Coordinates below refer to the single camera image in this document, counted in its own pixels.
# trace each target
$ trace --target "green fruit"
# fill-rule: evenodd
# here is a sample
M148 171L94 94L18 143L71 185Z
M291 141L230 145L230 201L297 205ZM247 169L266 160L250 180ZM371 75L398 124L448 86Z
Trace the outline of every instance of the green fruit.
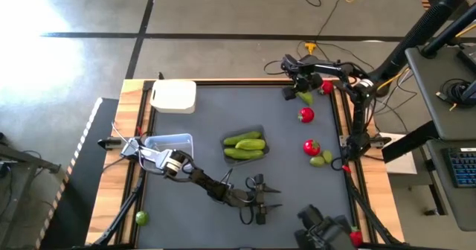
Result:
M225 138L225 140L223 141L223 144L225 146L234 146L238 142L242 141L243 139L260 138L260 137L261 137L261 132L258 132L258 131L247 132L245 134L237 135L231 138Z
M139 211L135 215L135 222L139 226L146 225L149 222L149 214L145 211Z
M322 157L324 158L327 164L330 164L332 162L332 153L330 152L330 150L324 150L322 152Z
M237 149L242 150L262 150L266 146L266 142L263 139L243 139L235 146Z
M228 148L224 149L223 152L226 156L239 160L250 160L264 156L264 152L262 150L241 150Z
M300 99L302 99L304 103L306 103L307 105L312 105L312 103L314 102L314 100L312 99L311 92L306 92L306 93L298 92L296 93L296 95L300 97Z
M324 158L322 156L317 156L317 157L312 157L311 161L309 161L309 163L313 167L321 167L321 166L324 166L326 164L326 161L324 160Z

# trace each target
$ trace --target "concrete floor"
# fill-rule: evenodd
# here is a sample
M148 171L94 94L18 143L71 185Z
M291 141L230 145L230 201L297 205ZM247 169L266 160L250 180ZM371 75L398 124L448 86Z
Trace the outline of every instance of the concrete floor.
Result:
M316 34L335 0L311 7L304 0L155 0L148 33ZM137 33L147 0L1 0L5 22L0 80L0 130L20 150L37 150L66 166L98 97L119 96L134 39L38 38L42 32ZM341 2L323 35L403 36L423 14L420 0ZM332 42L378 66L396 43ZM263 65L296 55L293 41L146 39L134 78L266 77ZM329 58L355 61L323 45ZM270 71L277 66L270 66ZM405 83L418 92L414 79ZM408 95L395 94L396 106ZM418 95L400 109L412 130L429 120ZM403 132L392 113L376 115L382 131ZM22 228L9 247L34 245L60 181L48 173L35 179ZM451 217L423 217L432 205L427 188L394 188L406 240L418 246L472 249L476 233L460 231Z

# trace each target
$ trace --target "white box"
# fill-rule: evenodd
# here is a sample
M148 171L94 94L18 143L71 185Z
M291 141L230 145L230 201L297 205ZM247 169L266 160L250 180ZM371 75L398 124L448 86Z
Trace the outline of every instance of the white box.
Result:
M195 112L196 83L188 80L156 80L150 105L162 113Z

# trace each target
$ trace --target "tomato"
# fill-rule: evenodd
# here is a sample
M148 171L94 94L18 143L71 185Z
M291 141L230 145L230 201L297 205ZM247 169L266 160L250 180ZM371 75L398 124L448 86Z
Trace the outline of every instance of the tomato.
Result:
M352 231L350 233L350 240L352 241L352 244L354 245L354 247L359 247L364 242L364 239L362 237L362 232Z
M299 111L299 116L297 118L303 123L309 123L314 119L314 112L311 108L302 108Z
M330 94L330 92L332 92L332 90L334 90L334 85L328 81L328 80L325 80L322 82L322 86L321 86L321 89L319 90L319 93L320 94Z
M304 142L303 150L310 156L316 156L321 151L321 146L317 141L309 139L308 141Z

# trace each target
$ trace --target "keyboard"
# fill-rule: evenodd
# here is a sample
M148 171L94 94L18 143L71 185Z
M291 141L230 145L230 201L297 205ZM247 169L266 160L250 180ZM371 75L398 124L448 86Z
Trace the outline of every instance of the keyboard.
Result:
M443 149L456 188L476 188L476 148Z

